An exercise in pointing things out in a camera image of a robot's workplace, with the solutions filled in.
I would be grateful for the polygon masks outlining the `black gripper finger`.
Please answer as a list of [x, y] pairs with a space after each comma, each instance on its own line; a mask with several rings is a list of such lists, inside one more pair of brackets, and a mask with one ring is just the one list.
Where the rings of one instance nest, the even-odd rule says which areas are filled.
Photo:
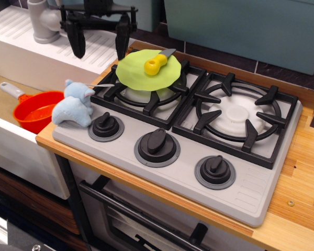
[[128, 15], [122, 15], [116, 26], [116, 51], [119, 60], [126, 56], [130, 37], [130, 18]]
[[81, 59], [85, 55], [85, 37], [83, 29], [76, 23], [68, 21], [65, 24], [66, 33], [74, 55]]

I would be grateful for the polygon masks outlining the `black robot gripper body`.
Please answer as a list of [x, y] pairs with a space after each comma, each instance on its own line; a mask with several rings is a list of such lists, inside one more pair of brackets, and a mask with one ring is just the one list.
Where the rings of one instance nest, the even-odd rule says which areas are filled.
[[134, 6], [123, 6], [114, 1], [82, 1], [81, 3], [62, 3], [60, 26], [67, 30], [67, 25], [76, 25], [82, 30], [115, 31], [120, 24], [129, 27], [129, 32], [137, 30]]

